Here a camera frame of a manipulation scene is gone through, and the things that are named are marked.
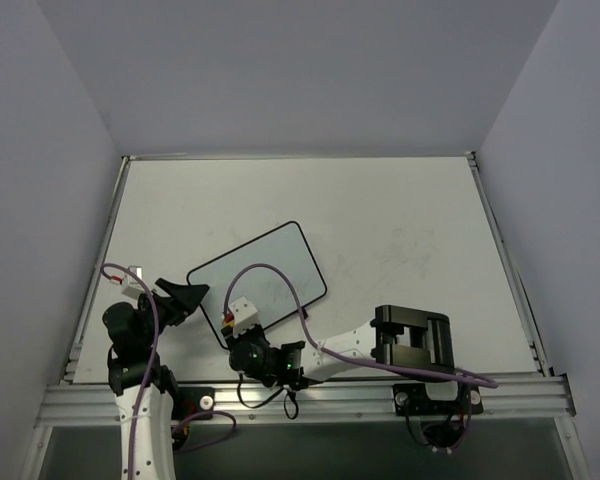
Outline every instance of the gray wall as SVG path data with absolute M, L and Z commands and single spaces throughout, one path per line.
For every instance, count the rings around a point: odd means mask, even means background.
M 558 4 L 480 167 L 600 479 L 600 1 Z
M 123 153 L 461 154 L 556 0 L 39 0 Z
M 118 165 L 38 6 L 0 0 L 0 480 L 57 382 Z

